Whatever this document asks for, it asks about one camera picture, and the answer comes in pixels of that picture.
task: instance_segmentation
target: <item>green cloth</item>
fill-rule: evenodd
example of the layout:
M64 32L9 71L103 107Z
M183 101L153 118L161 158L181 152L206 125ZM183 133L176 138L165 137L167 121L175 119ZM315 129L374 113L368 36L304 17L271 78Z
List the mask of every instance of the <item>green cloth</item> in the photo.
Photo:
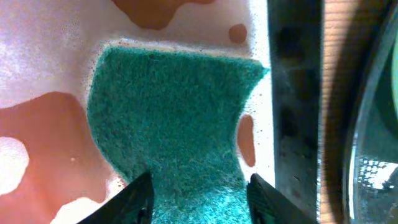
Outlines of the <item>green cloth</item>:
M91 133L127 182L152 172L153 223L251 222L236 127L267 72L241 58L105 51L88 99Z

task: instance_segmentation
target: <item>wooden surface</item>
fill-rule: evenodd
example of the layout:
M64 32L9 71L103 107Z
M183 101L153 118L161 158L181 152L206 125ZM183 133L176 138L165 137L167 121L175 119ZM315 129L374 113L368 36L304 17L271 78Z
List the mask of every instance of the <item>wooden surface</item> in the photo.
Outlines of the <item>wooden surface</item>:
M342 223L345 108L387 1L325 0L322 83L321 223Z

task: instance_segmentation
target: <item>dark green fabric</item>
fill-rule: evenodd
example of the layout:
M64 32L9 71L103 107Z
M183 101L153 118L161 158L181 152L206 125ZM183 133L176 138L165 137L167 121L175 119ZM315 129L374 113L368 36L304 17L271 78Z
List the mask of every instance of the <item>dark green fabric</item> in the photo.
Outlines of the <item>dark green fabric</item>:
M110 48L88 100L95 143L126 181L153 173L154 223L250 223L236 126L268 69L253 60Z

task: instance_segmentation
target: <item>wooden table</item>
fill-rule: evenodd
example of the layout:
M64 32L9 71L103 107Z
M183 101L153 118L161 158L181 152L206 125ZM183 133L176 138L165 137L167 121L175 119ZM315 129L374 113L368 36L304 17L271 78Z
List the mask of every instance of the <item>wooden table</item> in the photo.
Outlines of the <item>wooden table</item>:
M343 222L341 167L348 121L345 108L388 2L325 0L321 223Z

